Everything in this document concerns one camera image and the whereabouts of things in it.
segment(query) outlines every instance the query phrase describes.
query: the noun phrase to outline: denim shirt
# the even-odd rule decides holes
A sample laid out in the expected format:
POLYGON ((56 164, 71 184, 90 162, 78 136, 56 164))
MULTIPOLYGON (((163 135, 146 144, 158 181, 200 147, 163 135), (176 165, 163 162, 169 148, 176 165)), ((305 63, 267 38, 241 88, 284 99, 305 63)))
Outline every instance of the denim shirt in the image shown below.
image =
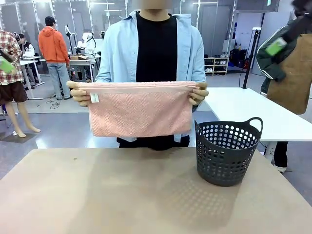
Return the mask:
MULTIPOLYGON (((204 45, 199 31, 191 25, 191 15, 180 14, 173 17, 177 22, 176 80, 206 82, 204 45)), ((107 29, 96 82, 136 82, 137 53, 137 18, 133 11, 127 18, 107 29)), ((180 142, 181 137, 187 135, 175 135, 175 141, 180 142)))

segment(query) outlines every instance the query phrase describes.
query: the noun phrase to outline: towel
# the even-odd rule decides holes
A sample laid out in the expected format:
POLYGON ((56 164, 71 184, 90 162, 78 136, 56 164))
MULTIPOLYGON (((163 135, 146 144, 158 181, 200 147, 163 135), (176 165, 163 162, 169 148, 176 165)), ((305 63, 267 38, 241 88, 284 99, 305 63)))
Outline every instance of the towel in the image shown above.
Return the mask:
POLYGON ((90 127, 97 137, 156 137, 190 131, 189 93, 196 82, 79 83, 91 95, 90 127))

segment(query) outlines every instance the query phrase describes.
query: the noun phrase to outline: orange hoodie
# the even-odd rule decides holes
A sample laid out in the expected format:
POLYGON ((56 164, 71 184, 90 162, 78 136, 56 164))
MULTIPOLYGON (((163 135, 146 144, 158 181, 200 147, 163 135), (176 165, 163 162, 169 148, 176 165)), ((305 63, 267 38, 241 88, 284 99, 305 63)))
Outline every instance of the orange hoodie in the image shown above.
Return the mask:
POLYGON ((39 33, 38 43, 47 63, 69 64, 67 47, 60 32, 52 27, 45 27, 39 33))

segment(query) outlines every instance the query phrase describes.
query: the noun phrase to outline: shoe rack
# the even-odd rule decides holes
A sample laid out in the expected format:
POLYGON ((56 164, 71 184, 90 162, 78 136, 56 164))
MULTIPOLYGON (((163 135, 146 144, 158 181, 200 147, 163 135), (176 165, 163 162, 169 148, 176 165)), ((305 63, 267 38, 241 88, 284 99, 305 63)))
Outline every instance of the shoe rack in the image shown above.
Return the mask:
POLYGON ((228 65, 229 58, 205 58, 205 74, 207 76, 226 75, 228 71, 228 65))

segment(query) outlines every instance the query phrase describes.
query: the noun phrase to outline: basket handle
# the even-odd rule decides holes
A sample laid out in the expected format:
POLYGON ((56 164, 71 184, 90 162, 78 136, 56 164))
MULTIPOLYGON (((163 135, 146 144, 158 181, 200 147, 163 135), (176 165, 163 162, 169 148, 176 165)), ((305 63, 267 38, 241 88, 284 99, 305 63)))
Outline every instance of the basket handle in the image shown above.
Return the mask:
POLYGON ((261 118, 259 118, 259 117, 253 117, 253 118, 247 120, 245 123, 249 123, 249 124, 250 124, 250 122, 253 121, 253 120, 259 120, 259 121, 261 122, 261 130, 260 130, 260 133, 262 133, 262 130, 263 130, 263 121, 262 121, 261 118))

